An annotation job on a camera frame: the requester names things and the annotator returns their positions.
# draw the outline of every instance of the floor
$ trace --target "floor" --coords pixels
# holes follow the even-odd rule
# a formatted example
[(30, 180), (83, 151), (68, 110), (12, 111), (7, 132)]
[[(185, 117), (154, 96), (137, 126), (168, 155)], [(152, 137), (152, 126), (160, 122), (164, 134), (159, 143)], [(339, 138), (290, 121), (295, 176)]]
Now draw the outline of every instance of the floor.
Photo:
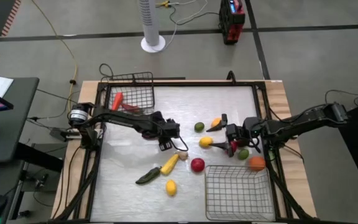
[[(256, 25), (260, 32), (250, 29), (243, 32), (234, 46), (224, 45), (221, 35), (213, 32), (182, 33), (159, 54), (145, 53), (140, 48), (141, 36), (114, 37), (123, 32), (142, 32), (136, 0), (37, 2), (59, 34), (89, 34), (66, 41), (79, 65), (79, 85), (75, 91), (80, 89), (83, 80), (99, 80), (99, 65), (108, 63), (115, 74), (150, 71), (155, 77), (220, 79), (233, 70), (240, 79), (270, 77), (283, 80), (293, 114), (322, 103), (324, 93), (330, 89), (358, 93), (358, 1), (250, 0), (256, 24), (251, 25), (247, 18), (244, 28)], [(217, 12), (219, 2), (209, 0), (204, 11)], [(198, 0), (178, 6), (174, 19), (192, 14), (203, 3)], [(170, 11), (164, 7), (157, 9), (160, 30), (173, 30), (174, 25), (168, 20)], [(216, 29), (217, 23), (217, 16), (208, 15), (181, 26), (179, 30)], [(291, 28), (304, 26), (332, 27)], [(99, 38), (94, 34), (110, 34), (112, 37)], [(40, 89), (68, 95), (73, 61), (62, 43), (50, 38), (52, 30), (30, 0), (22, 0), (7, 36), (49, 37), (0, 42), (1, 76), (39, 77)], [(353, 107), (352, 96), (333, 93), (329, 101), (334, 100), (348, 109)], [(64, 106), (64, 100), (38, 92), (30, 115), (53, 116), (60, 114)], [(64, 116), (47, 119), (44, 123), (68, 126)], [(22, 135), (22, 142), (28, 139), (36, 143), (57, 142), (46, 129), (32, 124), (26, 124)], [(318, 217), (358, 223), (358, 170), (339, 131), (321, 128), (300, 136), (299, 143)], [(39, 197), (48, 201), (47, 198), (53, 198), (53, 195)], [(32, 197), (28, 197), (22, 206), (29, 207), (32, 203)], [(47, 217), (47, 214), (40, 215), (39, 220), (44, 221)], [(14, 222), (27, 223), (25, 219)]]

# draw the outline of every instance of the wooden tabletop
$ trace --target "wooden tabletop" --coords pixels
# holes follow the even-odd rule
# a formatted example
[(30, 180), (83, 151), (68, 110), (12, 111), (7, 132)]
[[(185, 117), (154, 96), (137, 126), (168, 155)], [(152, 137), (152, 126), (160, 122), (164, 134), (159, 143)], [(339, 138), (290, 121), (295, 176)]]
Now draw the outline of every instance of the wooden tabletop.
[[(158, 81), (155, 80), (154, 82), (231, 82), (230, 80), (164, 80)], [(271, 109), (276, 112), (276, 114), (280, 118), (287, 118), (291, 116), (290, 108), (288, 106), (287, 96), (285, 94), (284, 84), (282, 81), (279, 80), (269, 80), (269, 81), (261, 81), (261, 80), (238, 80), (238, 82), (265, 82), (268, 101), (270, 104)], [(98, 88), (99, 81), (85, 81), (81, 87), (81, 93), (78, 102), (94, 102), (96, 98), (96, 90)], [(262, 111), (264, 110), (263, 100), (262, 97), (259, 97), (261, 102), (260, 107)], [(83, 167), (83, 162), (85, 158), (85, 150), (78, 150), (77, 153), (74, 155), (74, 152), (80, 145), (80, 140), (72, 140), (68, 143), (66, 156), (65, 156), (65, 163), (62, 173), (60, 175), (60, 181), (57, 189), (57, 194), (55, 197), (55, 203), (53, 204), (52, 214), (55, 213), (56, 209), (58, 208), (58, 204), (61, 198), (60, 191), (62, 187), (62, 176), (64, 176), (63, 181), (63, 193), (62, 193), (62, 202), (57, 212), (57, 216), (64, 210), (66, 204), (66, 195), (67, 195), (67, 204), (71, 201), (78, 190), (78, 186), (80, 183), (81, 178), (81, 170)], [(292, 147), (293, 149), (300, 152), (298, 142), (296, 140), (291, 140), (287, 142), (287, 145)], [(310, 188), (308, 179), (306, 177), (305, 167), (302, 163), (302, 160), (295, 155), (294, 153), (281, 149), (280, 156), (283, 165), (283, 171), (285, 176), (285, 181), (287, 183), (287, 188), (295, 198), (295, 200), (303, 207), (306, 213), (311, 215), (312, 217), (316, 216), (316, 211), (314, 209), (313, 199), (311, 198)], [(68, 183), (68, 171), (69, 171), (69, 163), (73, 159), (71, 163), (70, 169), (70, 185), (69, 189), (67, 189)], [(93, 164), (93, 159), (89, 162), (89, 169), (90, 171)], [(81, 201), (81, 209), (80, 209), (80, 218), (85, 218), (86, 214), (86, 205), (88, 203), (88, 194), (89, 188), (84, 193), (83, 199)], [(280, 191), (277, 189), (277, 197), (278, 197), (278, 204), (280, 209), (281, 217), (285, 217), (285, 207), (283, 197)]]

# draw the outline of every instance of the wire basket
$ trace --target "wire basket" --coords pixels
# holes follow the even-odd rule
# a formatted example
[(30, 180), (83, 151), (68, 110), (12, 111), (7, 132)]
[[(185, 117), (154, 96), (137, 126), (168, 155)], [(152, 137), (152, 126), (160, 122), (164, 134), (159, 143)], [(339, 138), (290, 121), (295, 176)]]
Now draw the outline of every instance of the wire basket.
[(206, 217), (217, 221), (275, 220), (269, 173), (246, 166), (208, 166)]
[(140, 72), (124, 75), (114, 75), (109, 84), (109, 102), (111, 109), (117, 93), (122, 93), (123, 99), (118, 111), (130, 114), (150, 114), (154, 112), (154, 83), (151, 72)]

